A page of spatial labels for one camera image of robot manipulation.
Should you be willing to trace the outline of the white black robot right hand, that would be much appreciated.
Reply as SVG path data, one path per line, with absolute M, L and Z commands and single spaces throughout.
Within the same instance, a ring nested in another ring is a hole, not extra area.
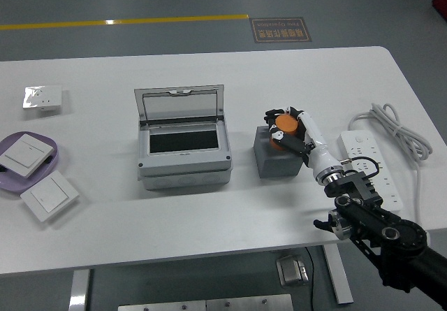
M 264 120 L 273 146 L 299 156 L 313 170 L 315 181 L 320 185 L 344 176 L 341 162 L 329 152 L 321 130 L 309 113 L 289 106 L 267 111 Z

